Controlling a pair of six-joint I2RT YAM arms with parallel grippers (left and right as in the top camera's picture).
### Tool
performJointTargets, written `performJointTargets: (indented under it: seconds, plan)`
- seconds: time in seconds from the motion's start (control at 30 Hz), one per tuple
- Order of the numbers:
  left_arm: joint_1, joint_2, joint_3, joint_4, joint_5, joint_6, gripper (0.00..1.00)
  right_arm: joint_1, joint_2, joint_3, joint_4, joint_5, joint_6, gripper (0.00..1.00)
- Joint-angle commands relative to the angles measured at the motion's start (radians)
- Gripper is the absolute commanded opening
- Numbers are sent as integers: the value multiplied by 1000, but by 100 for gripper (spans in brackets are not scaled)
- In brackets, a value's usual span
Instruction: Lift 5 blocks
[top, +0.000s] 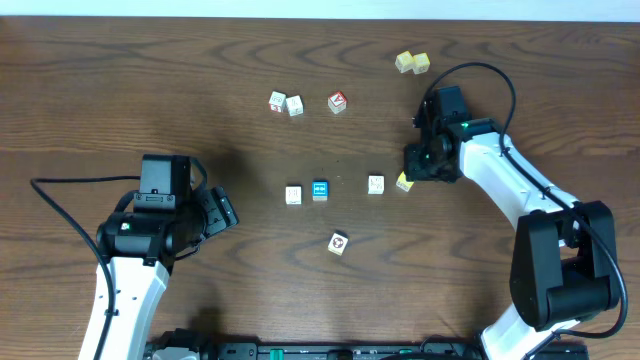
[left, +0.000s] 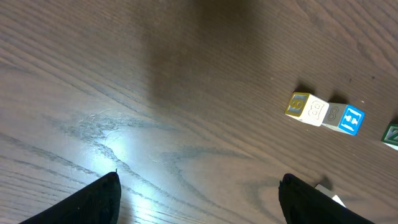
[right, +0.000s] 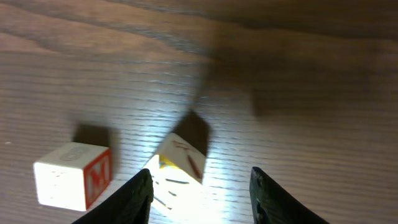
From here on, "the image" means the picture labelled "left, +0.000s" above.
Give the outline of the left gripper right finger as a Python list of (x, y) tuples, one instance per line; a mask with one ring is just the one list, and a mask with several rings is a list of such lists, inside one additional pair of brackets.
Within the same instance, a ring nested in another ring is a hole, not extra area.
[(373, 224), (293, 174), (280, 181), (279, 202), (287, 224)]

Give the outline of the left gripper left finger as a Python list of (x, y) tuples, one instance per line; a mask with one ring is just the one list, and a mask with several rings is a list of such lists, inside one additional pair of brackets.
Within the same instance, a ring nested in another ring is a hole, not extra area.
[(120, 203), (119, 176), (109, 172), (21, 224), (117, 224)]

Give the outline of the white block letter B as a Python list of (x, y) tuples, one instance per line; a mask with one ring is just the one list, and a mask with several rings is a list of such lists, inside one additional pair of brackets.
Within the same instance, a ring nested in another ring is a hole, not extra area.
[(330, 104), (304, 92), (293, 92), (285, 115), (313, 126), (321, 126)]

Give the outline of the white green wooden block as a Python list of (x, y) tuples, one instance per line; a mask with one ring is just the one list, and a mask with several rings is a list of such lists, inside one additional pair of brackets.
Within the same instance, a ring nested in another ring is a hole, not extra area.
[(385, 145), (387, 145), (387, 146), (389, 146), (389, 147), (391, 147), (391, 148), (393, 148), (393, 149), (395, 149), (395, 150), (397, 151), (397, 150), (398, 150), (398, 141), (397, 141), (397, 137), (398, 137), (398, 127), (397, 127), (397, 124), (390, 123), (390, 124), (387, 126), (386, 130), (384, 131), (384, 134), (383, 134), (383, 136), (382, 136), (381, 141), (382, 141)]

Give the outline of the blue top wooden block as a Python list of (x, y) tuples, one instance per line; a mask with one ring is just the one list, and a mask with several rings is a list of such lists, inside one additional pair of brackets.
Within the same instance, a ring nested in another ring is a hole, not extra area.
[(329, 109), (322, 122), (334, 131), (356, 136), (365, 117), (365, 112), (352, 105), (329, 103)]

